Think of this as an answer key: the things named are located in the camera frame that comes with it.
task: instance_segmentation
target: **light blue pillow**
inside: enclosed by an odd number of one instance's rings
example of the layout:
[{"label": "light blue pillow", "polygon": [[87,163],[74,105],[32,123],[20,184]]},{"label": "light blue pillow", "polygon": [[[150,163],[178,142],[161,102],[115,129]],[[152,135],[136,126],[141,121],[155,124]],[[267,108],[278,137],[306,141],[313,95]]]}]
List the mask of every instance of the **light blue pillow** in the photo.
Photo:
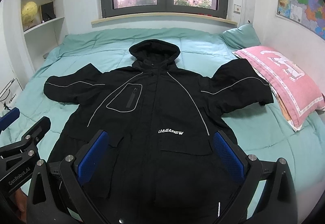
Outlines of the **light blue pillow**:
[{"label": "light blue pillow", "polygon": [[239,28],[229,29],[220,36],[228,46],[238,50],[261,45],[251,23],[240,26]]}]

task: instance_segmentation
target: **jacket sleeve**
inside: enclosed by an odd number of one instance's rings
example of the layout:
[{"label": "jacket sleeve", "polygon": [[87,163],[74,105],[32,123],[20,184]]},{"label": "jacket sleeve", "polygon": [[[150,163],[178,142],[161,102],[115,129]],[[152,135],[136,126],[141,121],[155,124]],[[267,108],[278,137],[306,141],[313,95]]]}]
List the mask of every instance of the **jacket sleeve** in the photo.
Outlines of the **jacket sleeve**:
[{"label": "jacket sleeve", "polygon": [[104,85],[98,82],[101,76],[97,68],[88,64],[74,74],[49,77],[44,84],[44,94],[57,102],[80,104]]},{"label": "jacket sleeve", "polygon": [[222,65],[212,78],[203,77],[201,92],[208,108],[219,114],[229,113],[259,102],[273,103],[269,83],[259,77],[246,59],[235,59]]}]

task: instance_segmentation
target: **pink pillowcase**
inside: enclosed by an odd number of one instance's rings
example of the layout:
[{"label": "pink pillowcase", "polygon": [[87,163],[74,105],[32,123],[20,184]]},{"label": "pink pillowcase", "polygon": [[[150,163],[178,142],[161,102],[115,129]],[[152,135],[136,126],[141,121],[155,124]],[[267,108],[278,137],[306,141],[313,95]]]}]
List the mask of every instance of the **pink pillowcase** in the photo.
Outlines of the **pink pillowcase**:
[{"label": "pink pillowcase", "polygon": [[269,47],[255,46],[234,54],[247,59],[273,86],[296,128],[316,109],[325,109],[324,95],[315,82],[280,52]]}]

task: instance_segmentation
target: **hooded jacket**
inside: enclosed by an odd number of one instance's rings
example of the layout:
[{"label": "hooded jacket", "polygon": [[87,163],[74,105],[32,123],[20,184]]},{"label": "hooded jacket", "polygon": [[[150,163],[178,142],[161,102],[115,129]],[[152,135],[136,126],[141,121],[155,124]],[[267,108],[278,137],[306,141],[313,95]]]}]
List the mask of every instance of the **hooded jacket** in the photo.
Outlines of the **hooded jacket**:
[{"label": "hooded jacket", "polygon": [[269,84],[246,59],[212,78],[179,69],[177,46],[145,40],[130,48],[132,66],[101,73],[92,64],[48,78],[44,94],[79,104],[49,162],[76,154],[102,129],[109,147],[84,189],[110,223],[213,223],[238,185],[213,149],[223,113],[273,103]]}]

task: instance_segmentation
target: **pillow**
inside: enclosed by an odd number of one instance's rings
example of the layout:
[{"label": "pillow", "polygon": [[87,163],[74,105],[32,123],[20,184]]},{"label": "pillow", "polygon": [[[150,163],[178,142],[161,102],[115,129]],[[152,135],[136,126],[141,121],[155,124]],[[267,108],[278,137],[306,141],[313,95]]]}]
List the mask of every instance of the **pillow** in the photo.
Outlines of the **pillow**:
[{"label": "pillow", "polygon": [[228,46],[238,50],[261,45],[251,23],[227,30],[220,36]]},{"label": "pillow", "polygon": [[313,111],[325,110],[324,95],[315,82],[280,52],[256,46],[235,51],[234,54],[247,59],[272,85],[276,96],[281,99],[280,106],[283,104],[282,112],[290,115],[295,131]]}]

